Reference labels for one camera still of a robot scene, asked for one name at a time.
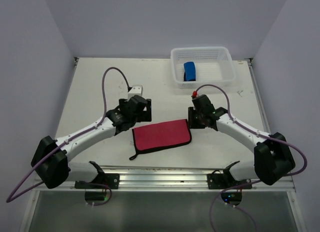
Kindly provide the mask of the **red microfiber towel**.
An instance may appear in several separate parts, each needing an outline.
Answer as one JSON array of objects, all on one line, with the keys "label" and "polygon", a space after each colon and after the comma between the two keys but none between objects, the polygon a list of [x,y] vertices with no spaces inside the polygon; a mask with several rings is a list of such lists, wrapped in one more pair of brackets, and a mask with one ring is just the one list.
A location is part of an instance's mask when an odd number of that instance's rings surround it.
[{"label": "red microfiber towel", "polygon": [[192,134],[186,119],[166,121],[132,129],[135,155],[158,152],[185,146],[191,143]]}]

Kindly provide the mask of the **blue microfiber towel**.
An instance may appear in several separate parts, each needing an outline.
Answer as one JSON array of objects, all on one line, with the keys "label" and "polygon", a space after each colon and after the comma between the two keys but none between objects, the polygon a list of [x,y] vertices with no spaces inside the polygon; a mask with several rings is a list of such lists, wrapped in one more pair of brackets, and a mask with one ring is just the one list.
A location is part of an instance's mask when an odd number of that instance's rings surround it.
[{"label": "blue microfiber towel", "polygon": [[186,62],[183,64],[184,75],[183,80],[185,82],[191,82],[196,80],[196,66],[194,62]]}]

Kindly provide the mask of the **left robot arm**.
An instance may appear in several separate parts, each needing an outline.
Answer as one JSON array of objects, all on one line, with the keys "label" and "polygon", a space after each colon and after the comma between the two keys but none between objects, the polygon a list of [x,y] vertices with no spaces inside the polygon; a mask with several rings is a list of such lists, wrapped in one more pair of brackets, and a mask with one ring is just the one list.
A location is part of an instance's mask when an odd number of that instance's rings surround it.
[{"label": "left robot arm", "polygon": [[91,146],[127,131],[139,122],[152,119],[152,101],[139,95],[120,99],[114,109],[93,124],[64,137],[43,138],[36,149],[31,166],[48,189],[66,181],[99,188],[107,183],[107,176],[94,161],[75,163],[73,159]]}]

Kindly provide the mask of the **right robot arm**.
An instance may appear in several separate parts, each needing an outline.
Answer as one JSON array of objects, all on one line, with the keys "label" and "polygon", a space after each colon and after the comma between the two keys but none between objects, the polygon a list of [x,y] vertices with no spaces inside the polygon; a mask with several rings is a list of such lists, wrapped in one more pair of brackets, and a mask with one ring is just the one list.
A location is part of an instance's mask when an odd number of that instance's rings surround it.
[{"label": "right robot arm", "polygon": [[188,108],[191,129],[211,128],[224,133],[253,153],[252,161],[236,161],[224,168],[222,173],[213,172],[214,182],[234,188],[240,182],[259,179],[267,185],[273,185],[295,168],[296,163],[282,134],[246,131],[232,121],[227,109],[215,108],[207,95],[193,96],[192,103],[193,106]]}]

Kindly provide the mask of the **white perforated plastic basket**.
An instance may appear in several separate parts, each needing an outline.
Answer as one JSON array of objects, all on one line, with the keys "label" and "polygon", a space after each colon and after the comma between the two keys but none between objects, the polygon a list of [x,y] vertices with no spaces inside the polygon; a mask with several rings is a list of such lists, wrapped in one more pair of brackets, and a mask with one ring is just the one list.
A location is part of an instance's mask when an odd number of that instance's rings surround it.
[{"label": "white perforated plastic basket", "polygon": [[[184,63],[194,62],[196,80],[184,81]],[[190,47],[175,48],[170,52],[173,80],[180,89],[197,88],[203,84],[228,86],[236,80],[236,70],[227,48]]]}]

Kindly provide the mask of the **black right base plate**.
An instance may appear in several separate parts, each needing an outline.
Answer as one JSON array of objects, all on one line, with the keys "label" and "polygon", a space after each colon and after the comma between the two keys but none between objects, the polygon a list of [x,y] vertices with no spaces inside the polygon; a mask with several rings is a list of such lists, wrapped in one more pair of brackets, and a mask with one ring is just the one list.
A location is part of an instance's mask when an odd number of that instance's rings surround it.
[{"label": "black right base plate", "polygon": [[227,189],[233,186],[242,189],[252,189],[251,180],[234,180],[232,177],[225,177],[223,173],[208,173],[206,175],[208,189]]}]

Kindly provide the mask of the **aluminium mounting rail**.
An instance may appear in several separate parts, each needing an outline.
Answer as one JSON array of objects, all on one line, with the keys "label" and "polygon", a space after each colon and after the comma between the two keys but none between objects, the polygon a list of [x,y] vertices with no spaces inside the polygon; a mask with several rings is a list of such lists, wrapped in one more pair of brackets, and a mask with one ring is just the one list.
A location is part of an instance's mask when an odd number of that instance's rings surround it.
[{"label": "aluminium mounting rail", "polygon": [[[114,182],[116,191],[221,191],[224,189],[213,186],[211,175],[214,169],[191,169],[191,168],[156,168],[156,167],[114,167],[102,166],[107,174],[117,175]],[[262,182],[252,184],[251,189],[241,185],[242,191],[295,191],[295,185],[291,177],[285,177],[273,185]],[[37,190],[72,191],[75,190],[75,182],[67,181],[54,189],[48,189],[40,185]]]}]

